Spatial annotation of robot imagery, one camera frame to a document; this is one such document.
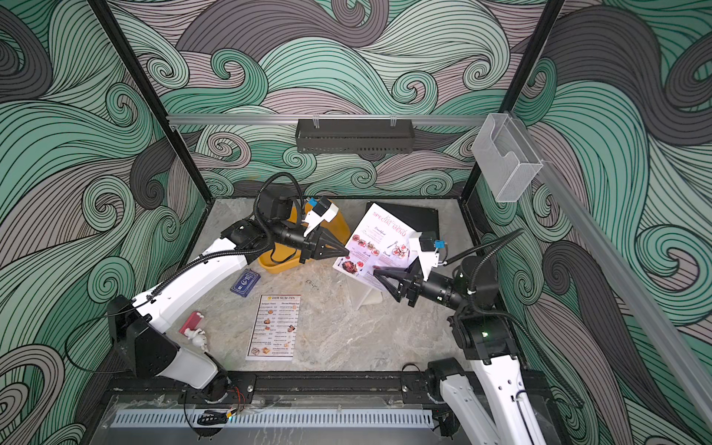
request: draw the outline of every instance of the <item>metal rail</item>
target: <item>metal rail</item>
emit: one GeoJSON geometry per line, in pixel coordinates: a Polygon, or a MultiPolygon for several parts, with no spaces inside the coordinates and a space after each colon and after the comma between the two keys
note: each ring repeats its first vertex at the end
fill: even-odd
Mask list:
{"type": "Polygon", "coordinates": [[[297,125],[299,119],[410,119],[413,125],[479,127],[486,115],[263,115],[257,113],[187,113],[168,115],[170,125],[297,125]]]}

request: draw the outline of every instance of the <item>menu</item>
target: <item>menu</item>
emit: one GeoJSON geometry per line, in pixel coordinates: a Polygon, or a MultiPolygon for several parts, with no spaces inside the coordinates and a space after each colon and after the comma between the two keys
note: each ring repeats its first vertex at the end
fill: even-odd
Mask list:
{"type": "Polygon", "coordinates": [[[301,295],[262,295],[247,360],[292,360],[301,295]]]}
{"type": "Polygon", "coordinates": [[[381,206],[372,204],[346,243],[349,255],[336,258],[334,268],[361,283],[386,291],[373,276],[373,270],[386,267],[405,269],[410,266],[417,258],[408,244],[408,238],[414,232],[381,206]]]}

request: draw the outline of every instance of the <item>clear plastic holder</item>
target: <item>clear plastic holder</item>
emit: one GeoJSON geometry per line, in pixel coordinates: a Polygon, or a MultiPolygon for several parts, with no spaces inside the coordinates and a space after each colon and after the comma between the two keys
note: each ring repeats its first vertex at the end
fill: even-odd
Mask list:
{"type": "Polygon", "coordinates": [[[524,122],[491,113],[472,144],[472,153],[497,202],[516,202],[542,167],[524,122]]]}
{"type": "Polygon", "coordinates": [[[346,290],[354,310],[363,305],[374,305],[383,301],[383,292],[351,277],[346,278],[346,290]]]}

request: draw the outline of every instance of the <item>pink object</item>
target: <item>pink object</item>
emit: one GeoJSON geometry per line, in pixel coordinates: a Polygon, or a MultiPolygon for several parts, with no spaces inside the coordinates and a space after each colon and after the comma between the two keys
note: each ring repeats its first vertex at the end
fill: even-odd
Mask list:
{"type": "Polygon", "coordinates": [[[191,329],[195,330],[197,328],[198,323],[200,323],[200,320],[204,318],[204,315],[198,312],[197,310],[194,310],[192,314],[188,317],[188,320],[185,320],[185,323],[183,323],[183,327],[178,330],[182,335],[185,335],[185,330],[186,329],[191,329]]]}

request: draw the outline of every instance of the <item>cable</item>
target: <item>cable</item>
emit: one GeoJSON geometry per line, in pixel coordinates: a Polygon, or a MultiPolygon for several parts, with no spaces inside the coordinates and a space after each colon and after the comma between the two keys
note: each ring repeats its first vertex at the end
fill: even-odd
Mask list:
{"type": "Polygon", "coordinates": [[[195,428],[195,426],[193,426],[193,424],[190,422],[190,419],[188,419],[188,411],[186,411],[186,409],[185,409],[187,402],[188,402],[188,394],[185,394],[185,399],[183,400],[183,416],[185,416],[185,421],[188,422],[188,426],[190,426],[190,429],[192,429],[193,432],[198,435],[198,440],[200,440],[200,438],[202,438],[202,436],[200,435],[198,430],[195,428]]]}
{"type": "Polygon", "coordinates": [[[480,261],[480,263],[477,265],[477,267],[475,267],[475,270],[472,271],[472,275],[470,275],[470,278],[469,278],[468,283],[467,283],[467,291],[468,291],[468,294],[470,294],[470,292],[474,292],[474,291],[475,291],[475,280],[477,279],[477,274],[480,272],[480,270],[482,270],[482,266],[484,266],[485,262],[488,261],[490,258],[492,258],[492,255],[494,255],[494,254],[497,253],[500,249],[502,249],[504,246],[506,246],[507,244],[509,244],[514,238],[520,236],[520,235],[523,234],[523,233],[524,233],[524,229],[519,228],[519,229],[516,229],[515,231],[510,232],[509,234],[506,234],[505,236],[502,236],[502,237],[500,238],[499,243],[498,243],[496,246],[494,246],[494,247],[492,248],[492,250],[489,251],[489,253],[487,253],[487,254],[482,258],[482,261],[480,261]]]}
{"type": "Polygon", "coordinates": [[[188,271],[189,269],[204,263],[205,261],[211,260],[213,258],[220,258],[221,256],[233,256],[233,255],[261,255],[262,253],[265,253],[269,251],[270,249],[274,248],[274,235],[272,234],[272,231],[269,229],[267,226],[267,223],[264,221],[262,217],[262,212],[259,211],[259,204],[260,204],[260,198],[262,195],[262,192],[270,185],[272,184],[275,179],[279,177],[288,177],[292,183],[294,184],[294,187],[297,189],[297,193],[299,194],[299,202],[302,207],[304,207],[304,196],[302,194],[301,189],[299,188],[299,183],[297,182],[297,179],[291,174],[287,172],[279,172],[275,173],[272,176],[270,176],[264,184],[262,184],[262,187],[260,187],[259,191],[257,192],[257,197],[255,198],[254,203],[252,204],[252,212],[255,216],[255,221],[257,222],[257,225],[259,228],[262,230],[262,232],[265,234],[266,242],[264,243],[265,246],[260,247],[260,248],[250,248],[250,249],[241,249],[241,250],[228,250],[228,251],[217,251],[213,253],[208,253],[207,255],[200,256],[193,261],[189,262],[185,266],[181,267],[178,269],[173,275],[171,275],[169,278],[166,278],[163,280],[158,286],[154,288],[154,290],[151,292],[151,296],[155,297],[156,295],[159,295],[170,283],[175,281],[179,276],[181,276],[183,273],[188,271]]]}
{"type": "MultiPolygon", "coordinates": [[[[445,243],[444,249],[445,249],[445,258],[447,258],[447,256],[448,256],[448,253],[447,253],[447,243],[445,243]]],[[[445,260],[440,261],[440,262],[438,263],[438,266],[445,266],[445,260]]]]}
{"type": "Polygon", "coordinates": [[[68,361],[69,363],[71,363],[75,368],[77,368],[77,369],[79,369],[79,370],[82,370],[82,371],[84,371],[84,372],[90,372],[90,373],[92,373],[92,374],[108,375],[108,374],[120,374],[121,372],[130,371],[130,370],[120,370],[120,371],[95,371],[95,370],[89,370],[89,369],[87,369],[87,368],[85,368],[85,367],[81,367],[80,365],[77,365],[77,363],[76,363],[74,360],[72,360],[72,357],[69,355],[69,349],[71,349],[71,347],[74,346],[74,345],[69,345],[69,339],[70,339],[70,338],[72,337],[72,335],[74,335],[74,333],[77,332],[77,331],[79,330],[79,328],[81,328],[82,326],[86,326],[86,325],[88,325],[89,323],[95,322],[95,321],[97,321],[97,320],[101,320],[102,318],[114,317],[114,316],[116,316],[116,315],[123,315],[123,314],[129,313],[129,312],[132,312],[132,311],[134,311],[134,310],[140,308],[141,306],[143,306],[143,305],[145,305],[145,304],[148,304],[148,303],[150,303],[150,302],[151,302],[151,300],[146,300],[146,301],[144,301],[143,303],[139,304],[138,306],[132,307],[131,309],[122,310],[122,311],[120,311],[120,312],[116,312],[116,313],[113,313],[113,314],[99,315],[99,316],[97,316],[97,317],[90,318],[89,320],[86,320],[85,322],[76,325],[76,326],[74,327],[74,329],[72,329],[71,332],[69,332],[69,335],[67,335],[67,338],[64,339],[64,354],[65,354],[65,356],[67,357],[67,361],[68,361]]]}
{"type": "Polygon", "coordinates": [[[507,237],[507,235],[500,236],[499,238],[494,239],[494,240],[492,240],[492,241],[489,241],[488,243],[480,244],[480,245],[478,245],[478,246],[471,247],[471,248],[469,248],[469,249],[467,249],[467,250],[465,250],[465,251],[462,251],[462,252],[458,253],[457,255],[453,256],[452,258],[445,258],[445,259],[443,260],[442,265],[443,265],[443,266],[447,266],[448,264],[454,263],[454,262],[457,261],[457,260],[461,260],[461,259],[465,258],[465,257],[468,256],[468,255],[471,255],[471,254],[473,254],[473,253],[475,253],[475,252],[477,252],[477,251],[482,250],[483,248],[488,248],[489,246],[493,246],[493,245],[497,244],[498,242],[502,241],[502,239],[504,239],[505,237],[507,237]]]}
{"type": "Polygon", "coordinates": [[[519,405],[519,394],[524,393],[526,394],[527,392],[524,389],[520,389],[517,394],[514,395],[514,400],[517,402],[517,408],[519,408],[519,417],[522,418],[522,423],[524,423],[524,429],[527,430],[527,436],[529,436],[529,442],[533,445],[534,444],[534,438],[532,437],[531,432],[529,431],[529,424],[527,424],[527,419],[524,417],[524,412],[522,411],[522,406],[519,405]]]}
{"type": "Polygon", "coordinates": [[[500,317],[500,318],[505,318],[509,321],[512,322],[513,325],[515,325],[521,332],[524,334],[524,336],[529,340],[529,343],[532,344],[534,347],[534,350],[539,354],[539,357],[541,360],[544,362],[544,365],[551,371],[551,373],[554,375],[554,378],[561,384],[561,386],[564,387],[564,390],[569,393],[569,395],[572,396],[572,398],[576,401],[576,406],[574,408],[576,409],[581,409],[583,408],[584,402],[583,399],[581,399],[581,396],[571,387],[569,382],[566,381],[566,379],[561,375],[559,372],[559,369],[554,366],[554,364],[551,362],[551,359],[549,359],[549,356],[544,352],[544,349],[542,349],[541,346],[539,346],[539,343],[534,340],[534,337],[529,333],[527,328],[524,327],[524,324],[522,324],[521,321],[514,315],[510,314],[509,312],[506,312],[504,310],[484,310],[477,306],[477,301],[475,299],[475,293],[470,293],[469,291],[474,291],[475,290],[475,280],[477,278],[477,274],[479,271],[482,269],[482,265],[485,263],[485,261],[488,261],[489,258],[492,257],[495,253],[497,253],[499,250],[501,250],[504,246],[509,244],[514,238],[517,238],[524,232],[524,229],[519,228],[513,232],[510,232],[509,234],[502,236],[499,238],[499,240],[492,241],[488,243],[488,245],[494,244],[496,241],[498,241],[498,244],[492,248],[492,250],[487,253],[483,258],[482,261],[475,267],[475,270],[472,271],[472,275],[469,277],[468,281],[468,295],[467,295],[467,302],[472,309],[473,312],[478,313],[480,315],[490,315],[494,317],[500,317]]]}
{"type": "Polygon", "coordinates": [[[462,272],[462,266],[457,266],[452,270],[452,279],[455,280],[455,277],[457,276],[458,273],[462,272]]]}
{"type": "Polygon", "coordinates": [[[532,344],[534,347],[534,350],[539,354],[539,357],[541,360],[544,362],[544,365],[551,371],[551,373],[554,375],[554,379],[556,379],[561,386],[564,387],[564,390],[572,396],[572,399],[575,400],[576,405],[569,405],[573,408],[576,409],[581,409],[583,408],[583,400],[581,399],[581,396],[571,387],[569,382],[566,381],[566,379],[561,375],[559,372],[559,369],[557,369],[556,366],[551,362],[551,359],[549,356],[544,352],[544,349],[542,349],[541,346],[539,346],[539,343],[534,340],[534,337],[529,333],[527,328],[524,327],[524,324],[522,324],[521,321],[514,315],[510,314],[509,312],[505,312],[504,310],[484,310],[481,309],[479,306],[477,306],[476,303],[473,304],[474,302],[474,294],[473,295],[468,295],[468,302],[470,303],[470,309],[472,309],[474,312],[480,314],[480,315],[489,315],[493,317],[500,317],[500,318],[506,318],[507,320],[511,321],[513,325],[515,325],[529,340],[529,343],[532,344]]]}
{"type": "Polygon", "coordinates": [[[220,412],[215,409],[206,409],[203,414],[198,417],[197,424],[200,426],[214,426],[227,424],[230,417],[234,415],[235,409],[229,409],[225,412],[220,412]]]}
{"type": "Polygon", "coordinates": [[[283,259],[283,260],[281,260],[281,261],[277,261],[276,259],[274,259],[274,253],[275,253],[276,250],[277,250],[277,246],[275,246],[275,248],[272,249],[272,253],[269,254],[269,259],[270,259],[270,261],[272,261],[272,262],[275,263],[275,264],[284,264],[284,263],[286,263],[287,261],[289,261],[289,260],[291,260],[292,258],[294,258],[294,255],[297,254],[297,249],[295,248],[295,249],[294,249],[294,252],[292,252],[292,254],[291,254],[290,256],[288,256],[287,258],[285,258],[285,259],[283,259]]]}

